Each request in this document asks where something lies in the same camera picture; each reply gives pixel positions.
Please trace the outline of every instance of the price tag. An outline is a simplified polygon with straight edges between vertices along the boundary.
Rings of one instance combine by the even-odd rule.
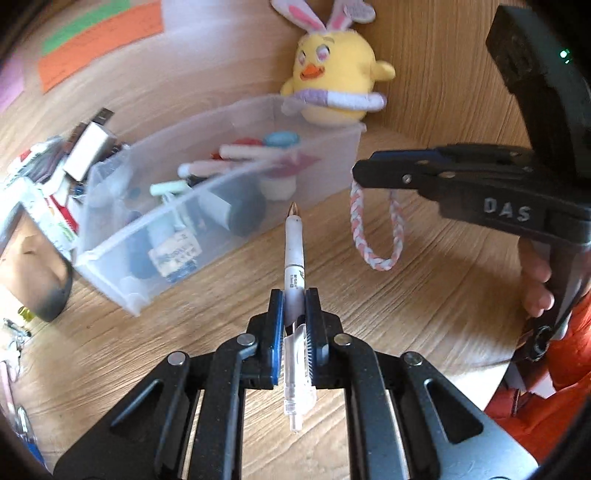
[[[181,230],[148,252],[156,270],[176,283],[198,270],[201,246],[189,229]]]
[[[374,8],[363,0],[349,0],[343,11],[355,23],[371,23],[375,20]]]

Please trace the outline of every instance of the storage bin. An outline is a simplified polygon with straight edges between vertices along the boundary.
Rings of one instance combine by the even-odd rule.
[[[94,165],[76,248],[78,272],[139,315],[167,288],[282,223],[292,201],[306,209],[347,188],[364,125],[312,125],[293,114],[293,105],[284,114],[285,101],[268,95],[201,113]],[[150,195],[151,184],[178,179],[181,163],[275,131],[294,131],[301,141],[276,158],[212,177],[170,203]],[[296,188],[288,200],[263,195],[269,182],[280,187],[290,176]]]

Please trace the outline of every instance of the gold pen tip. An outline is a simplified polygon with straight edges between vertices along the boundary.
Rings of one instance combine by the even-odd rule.
[[[290,217],[292,215],[300,215],[300,211],[298,210],[297,204],[295,202],[291,202],[290,210],[287,212],[287,216]]]

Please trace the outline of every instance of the bunny ear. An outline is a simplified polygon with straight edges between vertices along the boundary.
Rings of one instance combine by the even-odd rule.
[[[328,30],[347,30],[353,22],[370,23],[375,20],[375,10],[363,0],[335,0]]]
[[[281,15],[308,33],[325,31],[326,27],[304,0],[271,0]]]
[[[346,4],[347,0],[335,0],[329,22],[326,24],[328,30],[347,30],[351,26],[353,20],[345,14]]]

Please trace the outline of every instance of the purple sticky note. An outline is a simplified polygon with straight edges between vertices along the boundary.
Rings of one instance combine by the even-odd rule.
[[[0,113],[25,89],[25,78],[22,71],[22,57],[12,55],[0,70]]]

